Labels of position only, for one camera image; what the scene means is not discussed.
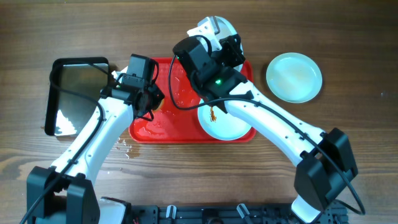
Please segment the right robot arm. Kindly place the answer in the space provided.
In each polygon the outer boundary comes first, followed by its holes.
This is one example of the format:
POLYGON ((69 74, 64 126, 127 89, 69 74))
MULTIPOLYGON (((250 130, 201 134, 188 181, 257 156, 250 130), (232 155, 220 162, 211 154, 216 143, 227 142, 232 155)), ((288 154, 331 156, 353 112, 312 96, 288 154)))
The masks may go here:
POLYGON ((221 39, 213 50, 204 35, 179 42, 178 57, 193 90, 205 105, 241 119, 277 146, 296 167, 291 205, 294 215, 313 223, 344 190, 349 189, 363 215, 364 206, 351 181, 358 174, 348 136, 338 128, 329 133, 299 120, 266 98, 242 73, 235 70, 245 58, 238 48, 239 35, 221 39))

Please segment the green orange sponge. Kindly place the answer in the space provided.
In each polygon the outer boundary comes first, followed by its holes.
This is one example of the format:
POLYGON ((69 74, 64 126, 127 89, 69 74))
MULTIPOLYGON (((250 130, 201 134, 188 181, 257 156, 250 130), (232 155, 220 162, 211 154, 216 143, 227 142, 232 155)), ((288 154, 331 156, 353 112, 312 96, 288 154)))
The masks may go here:
POLYGON ((156 111, 160 110, 160 109, 163 107, 163 105, 164 105, 164 100, 162 100, 162 101, 157 105, 157 107, 153 109, 153 112, 156 112, 156 111))

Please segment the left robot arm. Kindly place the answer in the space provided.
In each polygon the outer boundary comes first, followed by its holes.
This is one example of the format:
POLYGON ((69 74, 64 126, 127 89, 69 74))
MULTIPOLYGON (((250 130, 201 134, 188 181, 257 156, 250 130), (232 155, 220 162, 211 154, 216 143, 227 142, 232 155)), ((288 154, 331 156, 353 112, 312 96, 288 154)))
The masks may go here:
POLYGON ((128 205, 97 199, 94 184, 114 143, 136 118, 156 109, 164 94, 155 84, 108 85, 95 112, 69 148, 47 169, 27 178, 27 212, 22 223, 122 223, 128 205))

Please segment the white plate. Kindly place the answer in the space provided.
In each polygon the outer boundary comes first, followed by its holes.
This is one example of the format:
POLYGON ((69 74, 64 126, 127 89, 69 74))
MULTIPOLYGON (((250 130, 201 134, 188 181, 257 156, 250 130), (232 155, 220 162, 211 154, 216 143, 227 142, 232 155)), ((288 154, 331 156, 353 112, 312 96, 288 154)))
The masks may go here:
MULTIPOLYGON (((217 34, 215 34, 215 36, 216 36, 216 38, 218 40, 224 39, 224 38, 226 38, 227 36, 230 36, 230 35, 237 34, 236 29, 233 27, 233 25, 228 20, 226 20, 225 18, 220 17, 220 16, 210 16, 209 18, 212 18, 212 17, 214 17, 214 19, 215 19, 215 21, 217 22, 217 25, 218 25, 218 30, 220 30, 217 34)), ((205 19, 206 18, 204 18, 200 22, 198 22, 197 26, 199 27, 199 26, 203 25, 205 23, 205 19)), ((234 69, 240 72, 242 67, 243 67, 243 64, 234 67, 234 69)))
POLYGON ((276 56, 266 70, 270 91, 289 103, 304 103, 314 99, 323 85, 319 66, 308 56, 288 52, 276 56))
POLYGON ((239 139, 252 128, 243 120, 224 113, 216 106, 199 107, 197 116, 202 129, 211 137, 221 141, 239 139))

